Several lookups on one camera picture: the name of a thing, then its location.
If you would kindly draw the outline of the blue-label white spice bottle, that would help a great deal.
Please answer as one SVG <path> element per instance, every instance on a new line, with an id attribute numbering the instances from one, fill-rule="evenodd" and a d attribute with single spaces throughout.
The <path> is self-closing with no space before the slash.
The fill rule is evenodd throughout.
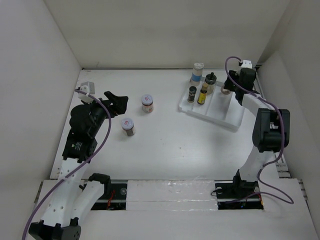
<path id="1" fill-rule="evenodd" d="M 203 76 L 203 69 L 205 64 L 203 62 L 195 62 L 193 64 L 193 70 L 190 78 L 190 84 L 192 86 L 198 86 Z"/>

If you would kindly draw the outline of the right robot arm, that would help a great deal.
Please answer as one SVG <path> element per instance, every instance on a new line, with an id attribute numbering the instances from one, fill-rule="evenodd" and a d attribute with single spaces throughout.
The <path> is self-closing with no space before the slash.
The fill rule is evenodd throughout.
<path id="1" fill-rule="evenodd" d="M 257 194 L 255 189 L 262 183 L 263 169 L 272 164 L 275 153 L 283 154 L 290 138 L 290 112 L 279 109 L 253 90 L 256 72 L 252 68 L 228 70 L 223 89 L 235 93 L 238 103 L 255 116 L 252 132 L 252 150 L 233 177 L 232 184 L 224 193 L 233 202 L 248 199 Z"/>

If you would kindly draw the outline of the white divided organizer tray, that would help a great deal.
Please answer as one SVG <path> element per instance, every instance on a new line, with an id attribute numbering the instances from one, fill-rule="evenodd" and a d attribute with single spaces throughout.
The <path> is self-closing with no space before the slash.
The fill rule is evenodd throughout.
<path id="1" fill-rule="evenodd" d="M 216 83 L 213 93 L 208 95 L 204 104 L 198 104 L 197 99 L 200 93 L 200 86 L 197 87 L 194 102 L 188 102 L 189 86 L 182 94 L 178 110 L 187 115 L 203 119 L 217 125 L 237 131 L 242 124 L 245 108 L 235 98 L 235 94 L 225 95 L 221 93 L 223 83 Z"/>

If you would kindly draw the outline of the pink-lid spice bottle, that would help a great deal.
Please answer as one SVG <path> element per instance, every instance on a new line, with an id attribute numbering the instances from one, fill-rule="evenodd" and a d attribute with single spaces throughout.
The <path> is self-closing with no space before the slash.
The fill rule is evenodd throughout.
<path id="1" fill-rule="evenodd" d="M 229 94 L 231 93 L 230 90 L 225 89 L 225 86 L 224 86 L 224 85 L 220 88 L 220 91 L 221 91 L 221 93 L 224 94 L 224 95 L 229 95 Z"/>

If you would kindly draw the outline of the brown jar grey lid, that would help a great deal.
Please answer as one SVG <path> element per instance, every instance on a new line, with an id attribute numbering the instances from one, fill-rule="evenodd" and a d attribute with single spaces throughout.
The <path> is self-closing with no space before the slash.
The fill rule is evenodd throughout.
<path id="1" fill-rule="evenodd" d="M 151 113 L 154 110 L 154 99 L 150 94 L 141 97 L 142 110 L 145 113 Z"/>

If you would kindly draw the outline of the black-nozzle white powder bottle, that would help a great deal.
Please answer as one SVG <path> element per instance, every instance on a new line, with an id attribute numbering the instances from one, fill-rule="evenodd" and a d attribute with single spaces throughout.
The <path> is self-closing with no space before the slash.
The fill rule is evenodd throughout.
<path id="1" fill-rule="evenodd" d="M 217 77 L 214 72 L 211 72 L 206 75 L 204 82 L 207 83 L 207 95 L 210 95 L 213 93 L 216 83 L 217 83 Z"/>

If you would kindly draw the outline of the yellow-label brown small bottle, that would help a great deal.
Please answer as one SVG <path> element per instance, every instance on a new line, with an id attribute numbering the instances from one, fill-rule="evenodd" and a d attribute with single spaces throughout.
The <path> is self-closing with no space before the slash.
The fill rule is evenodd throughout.
<path id="1" fill-rule="evenodd" d="M 207 96 L 207 91 L 208 91 L 208 84 L 205 82 L 203 83 L 201 89 L 200 89 L 200 93 L 198 95 L 197 98 L 197 103 L 199 105 L 203 105 L 206 101 L 206 96 Z"/>

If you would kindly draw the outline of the small black-cap spice bottle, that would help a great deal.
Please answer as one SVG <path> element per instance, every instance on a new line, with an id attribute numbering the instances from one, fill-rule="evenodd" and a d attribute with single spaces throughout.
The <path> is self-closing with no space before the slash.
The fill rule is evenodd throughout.
<path id="1" fill-rule="evenodd" d="M 195 86 L 190 86 L 188 89 L 188 98 L 187 101 L 189 103 L 193 103 L 195 101 L 195 96 L 196 96 L 197 88 Z"/>

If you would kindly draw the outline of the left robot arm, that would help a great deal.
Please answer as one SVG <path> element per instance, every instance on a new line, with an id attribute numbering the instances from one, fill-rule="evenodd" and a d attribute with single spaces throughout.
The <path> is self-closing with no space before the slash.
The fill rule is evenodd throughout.
<path id="1" fill-rule="evenodd" d="M 109 138 L 112 118 L 123 115 L 129 98 L 104 92 L 106 100 L 75 89 L 81 104 L 70 112 L 67 135 L 57 183 L 38 202 L 31 213 L 22 239 L 31 235 L 35 240 L 78 240 L 85 217 L 99 198 L 112 191 L 108 175 L 94 173 L 84 189 L 79 185 L 92 158 Z"/>

